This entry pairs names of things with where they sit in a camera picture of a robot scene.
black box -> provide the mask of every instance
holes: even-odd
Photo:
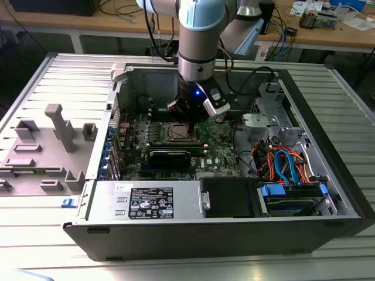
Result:
[[[275,9],[274,0],[260,0],[259,8],[262,10],[262,19],[264,20],[260,34],[264,35],[267,33],[268,26],[270,25],[270,20],[272,18],[272,13]]]
[[[9,0],[16,12],[92,16],[101,0]]]

open computer chassis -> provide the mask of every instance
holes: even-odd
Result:
[[[188,134],[164,109],[174,67],[116,66],[79,213],[63,229],[110,261],[311,252],[374,223],[289,73],[274,71],[249,85],[250,110]]]

gray plastic bracket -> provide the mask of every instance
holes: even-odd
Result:
[[[0,170],[0,177],[16,177],[17,175],[11,170]]]
[[[66,124],[66,128],[68,129],[69,135],[71,136],[72,139],[74,139],[74,135],[75,135],[76,132],[74,131],[70,120],[66,120],[65,124]],[[53,133],[56,136],[56,139],[60,140],[60,135],[59,135],[59,133],[57,132],[56,129],[53,129]]]
[[[61,182],[59,182],[59,180],[42,180],[40,187],[44,191],[56,191],[56,190],[63,191],[64,190],[64,187],[61,184]]]
[[[6,180],[0,180],[0,191],[9,191],[11,188],[11,184]]]
[[[21,120],[14,129],[23,142],[34,141],[34,137],[31,132],[39,131],[34,120]]]
[[[65,177],[65,183],[68,185],[71,191],[79,191],[83,189],[84,186],[84,174],[80,170],[77,178],[74,178],[71,171],[68,171]]]
[[[23,152],[40,152],[42,151],[42,147],[40,144],[30,144],[30,145],[16,145],[13,150],[17,153],[23,153]]]
[[[98,134],[95,123],[85,123],[82,127],[82,134],[85,141],[94,141]]]
[[[51,118],[54,127],[56,128],[57,134],[60,136],[60,140],[63,143],[65,151],[70,153],[74,152],[76,146],[74,145],[73,138],[71,137],[70,127],[67,127],[61,112],[63,107],[61,104],[49,104],[46,107],[45,114]]]
[[[46,174],[49,177],[65,177],[66,171],[64,167],[57,167],[51,168],[51,170],[46,170]]]
[[[8,159],[4,164],[6,167],[33,167],[35,161],[33,159]]]

white label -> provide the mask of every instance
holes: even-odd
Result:
[[[173,214],[173,210],[159,210],[159,214]]]
[[[34,174],[34,171],[13,171],[13,174]]]
[[[117,184],[115,184],[115,192],[122,192],[122,191],[126,191],[126,189],[131,189],[131,188],[133,188],[132,183],[117,183]]]

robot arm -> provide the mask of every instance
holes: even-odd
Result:
[[[180,122],[202,122],[230,109],[213,77],[219,38],[250,52],[263,25],[259,0],[137,0],[141,8],[180,21],[178,90],[167,110]]]

